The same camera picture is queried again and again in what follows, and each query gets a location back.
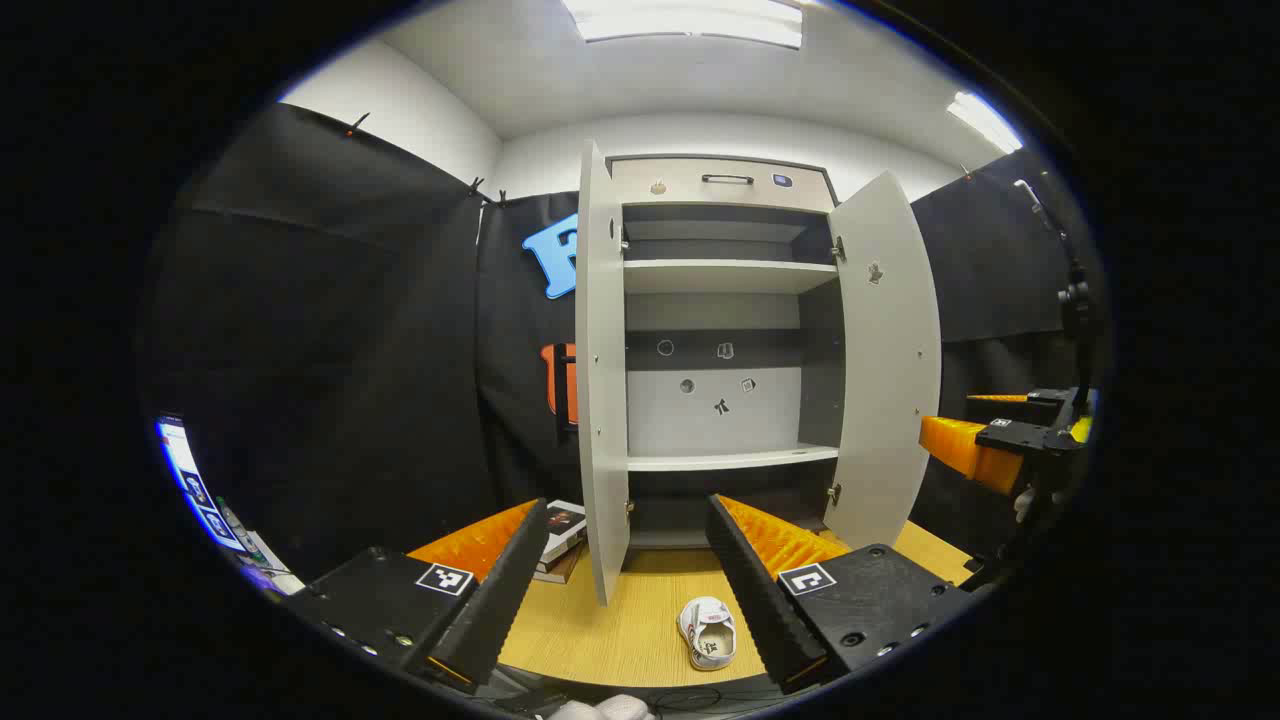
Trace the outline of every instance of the monitor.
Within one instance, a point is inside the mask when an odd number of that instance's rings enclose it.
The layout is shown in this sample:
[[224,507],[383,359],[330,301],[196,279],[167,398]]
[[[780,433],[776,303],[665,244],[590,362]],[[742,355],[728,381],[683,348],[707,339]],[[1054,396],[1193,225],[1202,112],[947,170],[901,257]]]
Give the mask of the monitor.
[[156,430],[160,433],[160,443],[169,457],[169,466],[173,468],[173,477],[178,480],[178,488],[191,511],[200,519],[209,537],[214,542],[236,552],[248,552],[241,544],[230,523],[223,516],[214,496],[209,492],[200,469],[196,468],[196,459],[191,454],[191,445],[187,442],[187,429],[178,415],[161,415],[156,420]]

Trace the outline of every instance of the white sneaker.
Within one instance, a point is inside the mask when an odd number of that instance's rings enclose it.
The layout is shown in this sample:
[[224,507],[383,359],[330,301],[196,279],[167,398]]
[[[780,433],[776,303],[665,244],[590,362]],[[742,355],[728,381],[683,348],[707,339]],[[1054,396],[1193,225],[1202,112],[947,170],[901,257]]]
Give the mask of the white sneaker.
[[695,597],[676,618],[680,634],[692,651],[694,667],[719,670],[737,652],[737,630],[728,606],[714,597]]

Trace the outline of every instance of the drawer handle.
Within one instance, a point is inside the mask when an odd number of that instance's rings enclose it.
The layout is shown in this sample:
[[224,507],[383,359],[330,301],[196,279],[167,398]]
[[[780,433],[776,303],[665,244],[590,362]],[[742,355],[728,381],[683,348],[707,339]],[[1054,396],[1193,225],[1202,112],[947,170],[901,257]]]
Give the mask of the drawer handle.
[[[742,182],[741,183],[736,183],[736,182],[731,182],[731,181],[742,181]],[[728,182],[730,184],[754,184],[755,183],[755,178],[751,178],[751,177],[748,177],[748,176],[704,174],[703,176],[703,182]]]

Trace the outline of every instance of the ceiling light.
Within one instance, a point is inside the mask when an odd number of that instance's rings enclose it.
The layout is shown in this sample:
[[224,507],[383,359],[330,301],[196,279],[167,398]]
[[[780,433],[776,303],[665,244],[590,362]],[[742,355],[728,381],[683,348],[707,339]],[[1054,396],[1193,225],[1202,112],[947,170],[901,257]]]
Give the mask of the ceiling light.
[[1009,123],[995,111],[991,105],[970,92],[956,92],[956,101],[947,106],[947,111],[960,118],[973,129],[982,133],[992,145],[998,147],[1005,155],[1023,146]]
[[563,0],[582,40],[705,35],[800,49],[803,13],[774,0]]

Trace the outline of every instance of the table surface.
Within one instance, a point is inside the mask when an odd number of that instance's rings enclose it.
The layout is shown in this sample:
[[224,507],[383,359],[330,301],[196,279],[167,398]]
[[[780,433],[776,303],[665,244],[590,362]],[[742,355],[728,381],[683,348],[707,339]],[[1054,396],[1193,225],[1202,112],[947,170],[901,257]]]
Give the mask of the table surface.
[[[831,530],[823,537],[840,542]],[[972,573],[969,556],[919,525],[908,523],[893,548],[955,584]],[[613,602],[600,607],[584,548],[568,583],[530,583],[498,661],[579,683],[618,687],[681,687],[721,683],[764,673],[742,610],[710,550],[631,551]],[[676,625],[685,603],[718,597],[737,621],[737,656],[727,667],[696,670]]]

